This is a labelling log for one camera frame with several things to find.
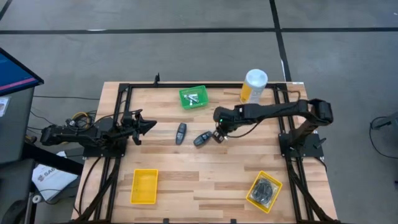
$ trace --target wire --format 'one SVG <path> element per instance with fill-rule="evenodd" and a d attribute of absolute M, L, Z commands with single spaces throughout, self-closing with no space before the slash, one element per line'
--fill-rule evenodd
<path fill-rule="evenodd" d="M 60 189 L 44 189 L 44 190 L 40 190 L 39 192 L 43 192 L 43 191 L 46 191 L 46 190 L 56 190 L 56 191 L 59 191 L 59 192 L 61 192 L 61 191 L 63 191 L 63 190 L 65 190 L 65 189 L 74 189 L 74 188 L 76 188 L 76 187 L 78 187 L 79 185 L 76 185 L 76 186 L 73 186 L 73 187 L 65 187 L 64 189 L 62 189 L 62 190 L 60 190 Z M 47 204 L 47 205 L 55 205 L 55 204 L 57 204 L 57 203 L 59 203 L 59 201 L 61 201 L 63 198 L 60 198 L 60 199 L 58 199 L 56 202 L 54 202 L 54 203 L 52 203 L 52 202 L 48 202 L 48 201 L 46 201 L 46 200 L 44 200 L 44 202 Z"/>
<path fill-rule="evenodd" d="M 28 128 L 33 129 L 33 130 L 39 130 L 39 131 L 43 130 L 42 128 L 33 128 L 33 127 L 29 127 L 29 126 L 28 126 Z"/>
<path fill-rule="evenodd" d="M 93 165 L 92 165 L 91 168 L 89 169 L 89 171 L 88 171 L 88 173 L 87 173 L 87 176 L 86 176 L 86 179 L 85 179 L 85 181 L 84 181 L 84 183 L 83 183 L 83 187 L 81 188 L 80 200 L 79 200 L 79 212 L 80 212 L 80 213 L 81 213 L 81 201 L 82 201 L 82 199 L 83 199 L 83 193 L 85 192 L 85 188 L 86 188 L 86 184 L 87 184 L 88 177 L 90 176 L 91 172 L 93 171 L 95 164 L 97 164 L 97 162 L 100 161 L 100 159 L 101 159 L 101 158 L 99 157 L 97 160 L 95 160 L 95 162 L 93 163 Z"/>
<path fill-rule="evenodd" d="M 44 119 L 46 122 L 48 122 L 48 123 L 50 123 L 50 124 L 54 124 L 53 122 L 51 122 L 51 121 L 49 121 L 47 118 L 44 118 L 44 117 L 42 117 L 42 116 L 37 116 L 35 113 L 33 113 L 32 111 L 30 111 L 30 113 L 33 115 L 33 116 L 35 116 L 36 118 L 41 118 L 41 119 Z"/>
<path fill-rule="evenodd" d="M 314 157 L 316 160 L 318 160 L 322 165 L 325 167 L 325 171 L 328 172 L 328 167 L 326 166 L 325 162 L 319 158 L 319 157 Z"/>
<path fill-rule="evenodd" d="M 88 128 L 89 124 L 91 124 L 91 117 L 88 115 L 88 113 L 77 112 L 77 113 L 75 113 L 75 115 L 72 116 L 72 120 L 76 120 L 77 125 L 78 125 L 79 121 L 83 121 L 83 120 L 81 120 L 81 115 L 86 116 L 87 122 L 86 121 L 85 122 L 86 122 L 86 128 Z"/>
<path fill-rule="evenodd" d="M 295 90 L 295 91 L 290 91 L 290 90 L 277 90 L 277 91 L 284 91 L 284 92 L 287 92 L 287 93 L 297 93 L 297 94 L 298 94 L 297 101 L 296 101 L 296 103 L 295 103 L 293 106 L 290 106 L 290 107 L 288 107 L 288 108 L 283 108 L 283 109 L 281 109 L 281 110 L 278 110 L 278 111 L 276 111 L 276 112 L 273 112 L 273 113 L 270 114 L 269 116 L 272 116 L 273 114 L 276 114 L 276 113 L 280 113 L 281 111 L 284 111 L 284 110 L 289 110 L 289 109 L 291 109 L 291 108 L 297 106 L 297 102 L 299 101 L 299 99 L 301 99 L 301 92 L 298 91 L 298 90 Z M 251 133 L 251 132 L 261 123 L 261 121 L 257 122 L 256 125 L 253 126 L 253 128 L 251 128 L 248 132 L 246 132 L 246 133 L 244 133 L 244 134 L 241 134 L 240 136 L 230 136 L 230 135 L 228 135 L 228 134 L 225 134 L 225 136 L 227 136 L 228 138 L 241 138 L 241 137 L 243 137 L 243 136 L 246 136 L 246 135 L 248 135 L 249 133 Z"/>
<path fill-rule="evenodd" d="M 249 134 L 250 132 L 252 132 L 254 130 L 254 128 L 256 128 L 260 123 L 261 123 L 261 121 L 256 123 L 256 125 L 254 125 L 253 128 L 251 128 L 248 132 L 246 132 L 244 134 L 241 134 L 240 136 L 229 136 L 229 135 L 226 135 L 226 136 L 229 137 L 229 138 L 241 138 L 241 137 Z"/>
<path fill-rule="evenodd" d="M 97 115 L 97 111 L 96 110 L 89 111 L 89 112 L 86 112 L 86 113 L 87 114 L 92 114 L 93 115 L 93 120 L 94 120 L 95 116 Z"/>
<path fill-rule="evenodd" d="M 135 111 L 130 111 L 132 114 L 134 114 L 134 113 L 139 113 L 139 112 L 141 112 L 142 111 L 142 109 L 139 109 L 139 110 L 135 110 Z M 78 133 L 80 133 L 80 132 L 85 132 L 85 131 L 87 131 L 87 130 L 89 130 L 90 128 L 92 128 L 96 123 L 98 123 L 99 121 L 101 121 L 102 119 L 104 119 L 104 118 L 108 118 L 108 117 L 111 117 L 111 116 L 113 116 L 113 114 L 110 114 L 110 115 L 106 115 L 106 116 L 103 116 L 102 118 L 100 118 L 100 119 L 98 119 L 97 121 L 95 121 L 93 124 L 91 124 L 88 128 L 86 128 L 86 129 L 76 129 L 76 128 L 74 128 L 74 127 L 71 127 L 71 126 L 68 126 L 68 124 L 67 124 L 67 126 L 69 127 L 69 129 L 70 130 L 72 130 L 72 131 L 76 131 L 76 132 L 78 132 Z"/>
<path fill-rule="evenodd" d="M 30 130 L 29 128 L 26 128 L 26 130 L 28 130 L 28 131 L 30 131 L 30 132 L 32 132 L 32 133 L 35 133 L 35 134 L 40 135 L 39 133 L 37 133 L 37 132 L 35 132 L 35 131 L 33 131 L 33 130 Z"/>
<path fill-rule="evenodd" d="M 70 98 L 70 99 L 80 99 L 80 100 L 100 100 L 99 98 L 87 98 L 79 96 L 33 96 L 38 98 Z"/>
<path fill-rule="evenodd" d="M 298 91 L 298 90 L 294 90 L 294 91 L 290 91 L 290 90 L 277 90 L 277 91 L 283 91 L 283 92 L 285 92 L 285 93 L 297 93 L 297 94 L 298 94 L 297 100 L 301 99 L 301 92 Z"/>
<path fill-rule="evenodd" d="M 372 146 L 373 146 L 374 150 L 376 150 L 376 152 L 379 153 L 380 155 L 382 155 L 382 156 L 384 156 L 384 157 L 387 157 L 387 158 L 390 158 L 390 159 L 398 159 L 398 157 L 395 157 L 395 156 L 388 156 L 388 155 L 385 155 L 385 154 L 381 153 L 381 152 L 376 148 L 376 146 L 374 145 L 374 142 L 373 142 L 373 140 L 372 140 L 372 126 L 373 126 L 373 123 L 375 122 L 375 120 L 380 119 L 380 118 L 385 118 L 385 116 L 380 116 L 380 117 L 374 118 L 374 119 L 371 121 L 371 124 L 369 125 L 369 139 L 371 140 Z"/>
<path fill-rule="evenodd" d="M 77 214 L 78 214 L 79 216 L 81 216 L 81 213 L 77 210 L 77 208 L 76 208 L 76 206 L 75 206 L 74 203 L 73 203 L 73 209 L 77 212 Z"/>

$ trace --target black floor line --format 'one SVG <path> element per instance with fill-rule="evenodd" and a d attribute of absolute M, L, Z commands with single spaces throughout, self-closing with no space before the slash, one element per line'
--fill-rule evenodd
<path fill-rule="evenodd" d="M 8 7 L 10 7 L 12 0 L 7 0 L 6 4 L 3 6 L 3 8 L 0 11 L 0 21 L 2 19 L 2 17 L 5 15 L 5 13 L 7 12 Z"/>
<path fill-rule="evenodd" d="M 222 27 L 176 29 L 101 29 L 101 30 L 0 30 L 0 34 L 186 34 L 186 33 L 275 32 L 274 28 Z"/>
<path fill-rule="evenodd" d="M 279 55 L 280 55 L 280 59 L 282 61 L 282 68 L 284 70 L 283 72 L 284 72 L 284 76 L 285 76 L 285 81 L 291 82 L 292 76 L 290 75 L 289 63 L 287 63 L 285 44 L 284 44 L 284 39 L 282 37 L 281 29 L 280 29 L 278 12 L 276 9 L 275 0 L 269 0 L 269 4 L 271 5 L 271 12 L 272 12 L 272 18 L 274 20 L 276 40 L 278 41 Z"/>
<path fill-rule="evenodd" d="M 397 32 L 398 27 L 281 28 L 282 32 Z"/>

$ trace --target gray floor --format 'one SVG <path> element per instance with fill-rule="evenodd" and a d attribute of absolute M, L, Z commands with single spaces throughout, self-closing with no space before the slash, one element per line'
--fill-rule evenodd
<path fill-rule="evenodd" d="M 6 1 L 0 0 L 0 7 Z M 393 0 L 277 0 L 282 28 L 398 27 Z M 13 0 L 0 30 L 273 27 L 260 0 Z M 397 32 L 283 33 L 293 81 L 332 103 L 335 122 L 320 128 L 339 219 L 397 223 L 398 162 L 369 142 L 369 122 L 398 111 Z M 35 94 L 99 97 L 105 81 L 243 80 L 251 68 L 284 81 L 275 34 L 0 35 L 0 46 L 45 80 Z M 54 123 L 98 102 L 35 98 L 32 111 Z M 29 125 L 45 121 L 31 117 Z M 398 156 L 390 127 L 373 132 L 377 147 Z M 76 145 L 48 147 L 50 151 Z M 41 203 L 36 223 L 67 221 L 73 189 L 57 205 Z"/>

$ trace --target wooden tabletop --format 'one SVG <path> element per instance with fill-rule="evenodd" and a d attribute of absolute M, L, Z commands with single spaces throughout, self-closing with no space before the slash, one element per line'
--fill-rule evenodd
<path fill-rule="evenodd" d="M 96 119 L 113 114 L 119 84 L 104 84 Z M 287 86 L 289 90 L 301 91 L 301 97 L 307 98 L 303 83 L 287 83 Z M 199 134 L 215 129 L 212 119 L 214 109 L 217 106 L 232 109 L 240 104 L 240 89 L 208 88 L 209 104 L 192 110 L 181 107 L 178 91 L 178 88 L 133 89 L 130 110 L 143 109 L 143 118 L 157 120 L 157 124 L 145 136 L 141 136 L 141 146 L 129 140 L 126 155 L 121 160 L 112 222 L 159 223 L 163 218 L 169 218 L 171 223 L 229 223 L 232 218 L 237 219 L 238 223 L 295 222 L 286 164 L 280 155 L 277 139 L 280 133 L 277 118 L 265 119 L 243 138 L 230 139 L 222 144 L 210 140 L 197 149 L 193 140 Z M 289 96 L 291 101 L 297 99 L 295 93 L 289 93 Z M 274 103 L 272 90 L 265 89 L 260 104 Z M 294 117 L 294 121 L 298 127 L 304 119 Z M 187 135 L 183 144 L 176 146 L 175 135 L 181 122 L 187 123 Z M 239 135 L 250 128 L 241 127 L 232 134 Z M 85 161 L 82 180 L 85 180 L 94 161 L 95 158 Z M 101 159 L 89 176 L 83 210 L 98 192 L 103 162 L 104 159 Z M 305 158 L 303 163 L 310 193 L 326 214 L 337 218 L 325 168 L 313 158 Z M 155 205 L 130 204 L 134 169 L 159 170 Z M 260 170 L 283 183 L 268 214 L 245 199 Z M 78 195 L 82 184 L 83 181 L 80 182 Z M 302 215 L 306 218 L 303 198 L 300 192 L 298 194 Z M 109 191 L 103 200 L 102 218 L 105 217 L 108 195 Z"/>

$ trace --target black key fob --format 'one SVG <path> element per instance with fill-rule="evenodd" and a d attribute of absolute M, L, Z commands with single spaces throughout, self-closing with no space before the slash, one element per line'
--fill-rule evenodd
<path fill-rule="evenodd" d="M 195 146 L 201 146 L 202 144 L 208 142 L 210 137 L 211 137 L 211 131 L 207 131 L 199 135 L 195 140 L 193 140 L 193 144 Z"/>
<path fill-rule="evenodd" d="M 175 143 L 181 145 L 184 140 L 185 133 L 187 132 L 187 124 L 181 123 L 177 129 L 177 135 L 175 136 Z"/>

